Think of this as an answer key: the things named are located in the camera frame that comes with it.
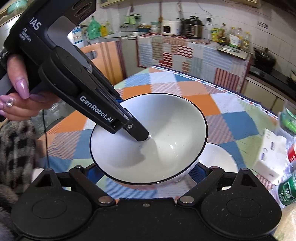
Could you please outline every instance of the tablecloth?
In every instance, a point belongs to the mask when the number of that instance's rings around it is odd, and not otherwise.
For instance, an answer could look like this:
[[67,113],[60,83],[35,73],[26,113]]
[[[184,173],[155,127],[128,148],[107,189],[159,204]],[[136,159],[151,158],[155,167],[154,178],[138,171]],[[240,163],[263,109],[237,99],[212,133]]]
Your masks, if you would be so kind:
[[[238,94],[212,83],[158,66],[147,68],[118,83],[115,89],[123,99],[145,93],[170,93],[195,103],[204,113],[208,124],[208,142],[227,150],[238,168],[251,167],[255,161],[265,128],[274,130],[277,117]],[[75,165],[93,163],[89,138],[95,123],[75,111],[48,132],[50,167],[66,172]],[[258,178],[267,189],[272,187]],[[97,184],[115,199],[159,198],[183,195],[195,182],[187,175],[182,181],[158,190],[129,189],[104,176]]]
[[220,47],[208,39],[148,33],[137,37],[138,65],[163,66],[240,92],[251,55],[242,60],[217,51]]

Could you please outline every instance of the red label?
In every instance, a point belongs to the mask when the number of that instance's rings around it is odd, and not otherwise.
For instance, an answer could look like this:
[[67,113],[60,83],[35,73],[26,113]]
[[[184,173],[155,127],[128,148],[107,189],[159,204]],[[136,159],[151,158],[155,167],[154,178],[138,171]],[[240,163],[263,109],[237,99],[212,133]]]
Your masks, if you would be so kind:
[[288,150],[288,160],[289,162],[293,162],[296,160],[296,153],[295,153],[295,149],[294,149],[294,145],[292,145],[290,147],[290,149]]

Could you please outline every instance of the white rice cooker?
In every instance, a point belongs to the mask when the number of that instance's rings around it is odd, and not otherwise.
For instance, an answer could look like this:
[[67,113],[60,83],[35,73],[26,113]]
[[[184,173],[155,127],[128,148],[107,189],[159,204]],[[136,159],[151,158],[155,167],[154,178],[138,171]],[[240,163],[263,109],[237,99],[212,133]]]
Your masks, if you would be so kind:
[[163,20],[161,33],[168,36],[178,36],[181,34],[181,21],[180,19],[171,21]]

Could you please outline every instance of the finger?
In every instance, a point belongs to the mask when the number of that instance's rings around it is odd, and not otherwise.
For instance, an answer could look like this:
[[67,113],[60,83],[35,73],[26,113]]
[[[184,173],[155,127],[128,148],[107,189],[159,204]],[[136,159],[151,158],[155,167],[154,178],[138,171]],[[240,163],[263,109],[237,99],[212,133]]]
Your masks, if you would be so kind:
[[5,103],[2,102],[0,102],[0,110],[4,111],[7,114],[12,114],[20,117],[37,116],[39,113],[39,110],[22,109],[16,105],[8,107]]
[[23,99],[30,96],[28,87],[28,75],[25,63],[21,56],[13,54],[7,60],[7,74],[15,88]]
[[22,99],[18,93],[11,93],[9,95],[1,95],[0,100],[2,103],[6,103],[8,100],[12,101],[14,106],[28,110],[46,110],[52,107],[53,103],[41,103],[34,100]]
[[49,91],[42,91],[38,94],[31,94],[30,99],[37,102],[50,102],[53,104],[60,101],[59,97]]
[[4,116],[5,118],[11,120],[11,121],[24,121],[24,120],[29,120],[30,117],[21,117],[21,116],[16,116],[12,114],[5,113],[3,110],[0,110],[0,115]]

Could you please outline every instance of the tablecloth trim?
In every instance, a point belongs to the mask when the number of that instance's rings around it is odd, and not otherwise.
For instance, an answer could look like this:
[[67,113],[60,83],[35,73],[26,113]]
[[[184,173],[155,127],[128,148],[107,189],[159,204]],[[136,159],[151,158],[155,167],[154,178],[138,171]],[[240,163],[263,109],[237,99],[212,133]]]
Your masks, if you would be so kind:
[[171,69],[166,69],[166,68],[162,68],[162,67],[158,67],[158,66],[150,66],[150,68],[154,68],[154,69],[159,69],[159,70],[162,70],[162,71],[171,72],[171,73],[173,73],[173,74],[176,74],[176,75],[179,75],[179,76],[182,76],[182,77],[185,77],[185,78],[188,78],[188,79],[194,80],[194,81],[198,81],[198,82],[200,82],[200,83],[202,83],[202,84],[205,84],[205,85],[208,85],[208,86],[210,86],[210,87],[216,88],[216,89],[218,89],[218,90],[220,90],[220,91],[222,91],[222,92],[224,92],[224,93],[227,93],[227,94],[233,95],[234,97],[236,97],[236,98],[242,100],[243,102],[246,102],[246,103],[248,103],[248,104],[250,104],[250,105],[253,105],[253,106],[259,108],[262,112],[266,113],[267,115],[269,115],[269,116],[272,117],[273,119],[278,120],[278,117],[277,117],[276,115],[274,115],[273,113],[271,113],[271,112],[269,112],[268,110],[264,109],[260,104],[258,104],[258,103],[254,103],[254,102],[252,102],[252,101],[250,101],[250,100],[248,100],[248,99],[242,97],[241,95],[238,95],[238,94],[236,94],[236,93],[233,93],[233,92],[231,92],[231,91],[229,91],[229,90],[226,90],[226,89],[224,89],[224,88],[222,88],[222,87],[220,87],[220,86],[217,86],[217,85],[212,84],[212,83],[210,83],[210,82],[207,82],[207,81],[205,81],[205,80],[201,80],[201,79],[199,79],[199,78],[196,78],[196,77],[193,77],[193,76],[190,76],[190,75],[187,75],[187,74],[183,74],[183,73],[180,73],[180,72],[177,72],[177,71],[171,70]]

